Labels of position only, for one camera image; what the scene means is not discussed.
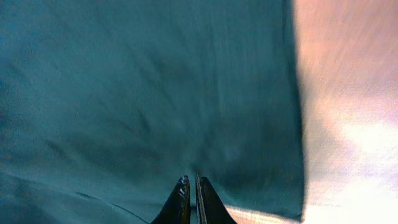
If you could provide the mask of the black shorts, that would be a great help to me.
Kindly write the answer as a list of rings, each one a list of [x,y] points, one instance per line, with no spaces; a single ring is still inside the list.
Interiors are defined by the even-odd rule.
[[[302,218],[291,1],[1,2],[1,222],[147,223],[179,177]]]

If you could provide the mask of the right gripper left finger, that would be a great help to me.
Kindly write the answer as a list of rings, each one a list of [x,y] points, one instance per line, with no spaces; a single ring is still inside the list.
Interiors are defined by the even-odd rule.
[[[150,224],[190,224],[190,182],[179,178],[159,214]]]

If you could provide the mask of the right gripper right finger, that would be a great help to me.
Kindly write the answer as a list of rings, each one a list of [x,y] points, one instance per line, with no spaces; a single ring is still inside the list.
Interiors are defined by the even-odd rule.
[[[198,178],[199,224],[237,224],[206,177]]]

